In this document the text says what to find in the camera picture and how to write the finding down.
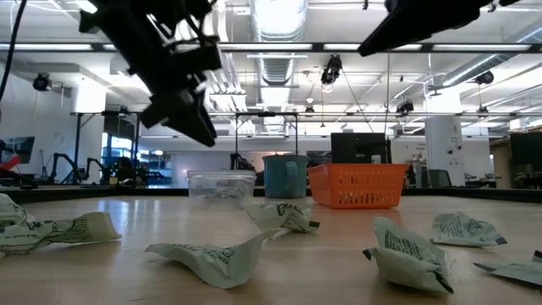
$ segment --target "wooden table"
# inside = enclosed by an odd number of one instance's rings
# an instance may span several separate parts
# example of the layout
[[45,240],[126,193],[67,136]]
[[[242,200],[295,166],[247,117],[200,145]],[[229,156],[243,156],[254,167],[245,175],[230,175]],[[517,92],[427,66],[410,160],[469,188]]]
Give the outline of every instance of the wooden table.
[[[50,245],[24,257],[0,258],[2,304],[541,304],[542,294],[487,275],[472,262],[529,260],[542,250],[542,205],[452,197],[403,197],[392,210],[332,210],[316,206],[317,234],[288,234],[263,246],[249,281],[225,291],[180,263],[144,249],[156,242],[228,246],[258,233],[234,205],[185,197],[118,197],[26,204],[37,219],[110,212],[121,241]],[[362,250],[376,245],[373,217],[385,216],[430,236],[436,214],[461,210],[491,222],[508,240],[501,247],[442,247],[455,295],[392,285]]]

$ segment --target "red object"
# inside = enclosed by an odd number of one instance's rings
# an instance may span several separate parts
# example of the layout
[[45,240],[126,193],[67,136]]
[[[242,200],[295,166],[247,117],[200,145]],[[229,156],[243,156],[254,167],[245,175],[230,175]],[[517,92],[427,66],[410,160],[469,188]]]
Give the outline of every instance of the red object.
[[324,164],[308,169],[312,198],[331,208],[394,208],[407,164]]
[[15,157],[11,158],[11,160],[6,162],[5,164],[1,164],[0,169],[10,170],[10,169],[14,168],[19,163],[20,163],[19,156],[15,156]]

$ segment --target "crumpled paper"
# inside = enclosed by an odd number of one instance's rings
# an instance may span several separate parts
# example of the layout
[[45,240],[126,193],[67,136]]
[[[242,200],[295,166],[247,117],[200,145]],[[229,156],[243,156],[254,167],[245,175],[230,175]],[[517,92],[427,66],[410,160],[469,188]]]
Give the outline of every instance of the crumpled paper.
[[266,202],[261,205],[243,206],[262,232],[278,228],[310,233],[318,230],[320,223],[309,219],[312,207],[283,202]]
[[535,251],[533,260],[521,263],[474,263],[478,268],[514,280],[542,286],[542,252]]
[[33,217],[0,194],[0,252],[22,255],[54,242],[84,243],[118,240],[109,213],[87,213],[76,219],[32,221]]
[[232,247],[153,244],[145,252],[179,261],[209,285],[229,289],[245,284],[256,267],[262,244],[277,231],[264,232]]
[[375,258],[386,280],[421,290],[454,292],[446,280],[444,251],[387,218],[374,218],[374,233],[379,246],[363,254],[369,260]]
[[490,223],[468,217],[464,213],[444,213],[433,222],[433,243],[464,247],[499,246],[506,239]]

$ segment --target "ventilation duct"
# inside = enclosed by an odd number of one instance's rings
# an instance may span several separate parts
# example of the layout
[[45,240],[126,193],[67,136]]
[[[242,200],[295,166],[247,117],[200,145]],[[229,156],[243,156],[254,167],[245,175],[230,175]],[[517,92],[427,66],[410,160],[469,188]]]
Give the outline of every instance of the ventilation duct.
[[[527,28],[520,30],[513,36],[508,37],[504,43],[541,43],[542,22],[539,20]],[[480,55],[458,69],[451,71],[442,79],[443,86],[456,86],[467,80],[471,80],[494,67],[515,58],[518,54],[493,54]]]
[[[303,36],[307,19],[308,0],[251,0],[252,32],[256,42],[298,42]],[[258,64],[260,98],[265,106],[284,107],[290,97],[294,59],[260,58]],[[279,132],[281,124],[276,118],[266,118],[264,124],[270,132]]]

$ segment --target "workbench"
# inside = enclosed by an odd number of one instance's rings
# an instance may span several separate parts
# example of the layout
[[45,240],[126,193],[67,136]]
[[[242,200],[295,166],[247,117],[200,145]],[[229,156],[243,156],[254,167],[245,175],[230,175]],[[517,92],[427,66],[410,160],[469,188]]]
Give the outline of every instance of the workbench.
[[[263,202],[264,198],[254,198]],[[312,199],[288,202],[311,202]],[[2,304],[541,304],[540,289],[486,274],[472,262],[530,260],[542,250],[542,205],[456,197],[403,197],[388,210],[333,210],[315,205],[315,234],[290,233],[263,245],[246,284],[221,290],[181,263],[145,253],[153,243],[231,246],[259,233],[231,203],[189,197],[105,197],[23,205],[37,219],[103,211],[123,235],[97,244],[53,244],[31,255],[0,258]],[[441,247],[454,295],[386,282],[362,250],[377,244],[373,217],[383,216],[430,237],[434,216],[462,211],[492,223],[500,247]]]

